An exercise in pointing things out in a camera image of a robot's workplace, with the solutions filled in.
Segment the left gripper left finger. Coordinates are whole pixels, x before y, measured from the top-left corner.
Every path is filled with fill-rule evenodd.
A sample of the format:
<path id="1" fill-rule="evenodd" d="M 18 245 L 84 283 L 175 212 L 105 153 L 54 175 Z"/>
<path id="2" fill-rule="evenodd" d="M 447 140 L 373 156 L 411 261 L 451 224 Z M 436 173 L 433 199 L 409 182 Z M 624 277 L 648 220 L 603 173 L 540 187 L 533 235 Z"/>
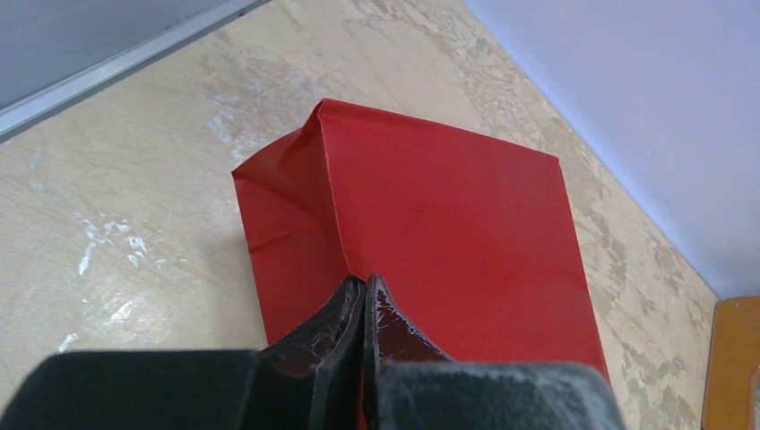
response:
<path id="1" fill-rule="evenodd" d="M 79 351 L 28 374 L 4 429 L 355 429 L 366 287 L 263 350 Z"/>

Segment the red paper bag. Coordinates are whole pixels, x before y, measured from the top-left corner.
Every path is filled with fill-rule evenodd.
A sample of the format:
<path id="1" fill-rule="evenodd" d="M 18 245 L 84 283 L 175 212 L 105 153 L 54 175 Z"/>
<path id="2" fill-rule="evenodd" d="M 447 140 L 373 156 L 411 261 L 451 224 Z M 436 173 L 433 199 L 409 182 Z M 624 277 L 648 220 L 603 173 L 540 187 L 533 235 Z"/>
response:
<path id="1" fill-rule="evenodd" d="M 268 347 L 380 275 L 455 361 L 576 363 L 609 384 L 557 158 L 324 99 L 233 178 Z"/>

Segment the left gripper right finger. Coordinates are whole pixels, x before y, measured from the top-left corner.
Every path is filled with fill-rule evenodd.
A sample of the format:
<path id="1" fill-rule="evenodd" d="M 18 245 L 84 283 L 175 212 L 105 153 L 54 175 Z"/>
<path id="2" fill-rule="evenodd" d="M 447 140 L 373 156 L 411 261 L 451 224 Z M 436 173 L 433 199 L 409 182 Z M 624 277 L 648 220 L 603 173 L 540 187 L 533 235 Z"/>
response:
<path id="1" fill-rule="evenodd" d="M 622 429 L 614 394 L 576 363 L 453 360 L 367 280 L 362 407 L 370 429 Z"/>

